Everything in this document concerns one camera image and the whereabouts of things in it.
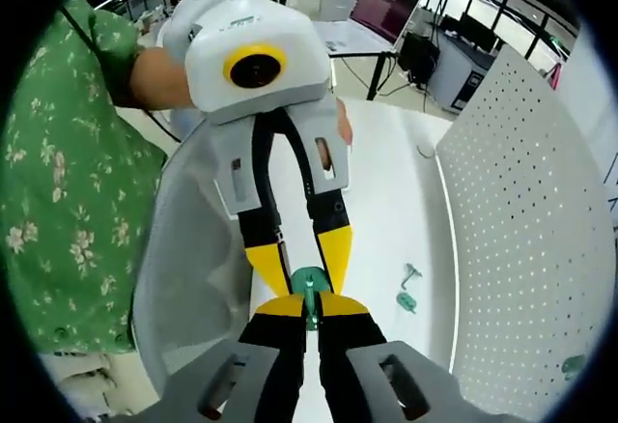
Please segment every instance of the person's hand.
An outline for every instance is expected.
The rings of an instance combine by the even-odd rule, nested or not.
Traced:
[[[337,110],[338,110],[338,119],[337,119],[337,129],[339,130],[339,134],[344,139],[348,146],[351,145],[352,141],[352,133],[351,133],[351,125],[348,120],[348,113],[346,111],[346,105],[340,99],[337,99]]]
[[[348,113],[346,112],[346,105],[340,99],[337,99],[337,130],[339,135],[344,139],[346,144],[351,145],[353,138],[351,132],[351,124],[348,120]],[[322,160],[322,166],[325,170],[330,169],[331,160],[328,153],[328,147],[323,140],[318,141],[318,150],[320,150],[320,159]]]

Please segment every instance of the white pegboard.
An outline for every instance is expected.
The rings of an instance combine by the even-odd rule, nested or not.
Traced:
[[[612,302],[609,208],[583,137],[507,45],[438,144],[460,278],[453,374],[489,412],[538,420]]]

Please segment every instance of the green object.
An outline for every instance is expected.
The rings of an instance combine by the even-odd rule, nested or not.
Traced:
[[[307,331],[318,329],[318,312],[316,310],[316,294],[330,291],[326,273],[319,267],[305,267],[292,275],[292,292],[303,295],[307,307]]]
[[[416,313],[416,299],[414,299],[414,297],[410,296],[408,293],[399,293],[397,295],[397,303],[401,305],[404,310],[407,310],[412,314]]]
[[[417,278],[421,278],[423,276],[423,274],[418,271],[416,268],[414,268],[414,266],[412,264],[406,264],[406,278],[404,278],[404,281],[402,281],[402,290],[406,290],[406,283],[407,281],[412,278],[412,277],[417,277]]]
[[[562,363],[562,373],[565,381],[572,380],[586,363],[585,355],[574,355]]]
[[[135,28],[86,0],[66,8],[100,59],[60,12],[33,48],[0,139],[0,252],[40,353],[127,353],[164,154],[118,116],[105,85],[128,81]]]

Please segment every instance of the monitor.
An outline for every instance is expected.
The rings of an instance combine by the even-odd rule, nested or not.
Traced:
[[[496,41],[496,35],[493,30],[467,14],[462,14],[457,32],[460,37],[464,37],[488,53],[493,50]]]
[[[418,0],[357,0],[350,19],[395,44],[417,4]]]

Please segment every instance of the yellow lens ring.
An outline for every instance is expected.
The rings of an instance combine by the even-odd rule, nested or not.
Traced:
[[[268,43],[255,43],[241,46],[231,52],[223,63],[223,76],[232,85],[238,86],[238,84],[234,81],[232,77],[232,71],[234,67],[240,61],[243,61],[250,56],[269,56],[273,58],[277,63],[279,63],[279,73],[269,83],[272,83],[274,80],[276,80],[281,75],[281,73],[284,72],[288,65],[288,58],[286,56],[286,53],[281,48],[278,48]]]

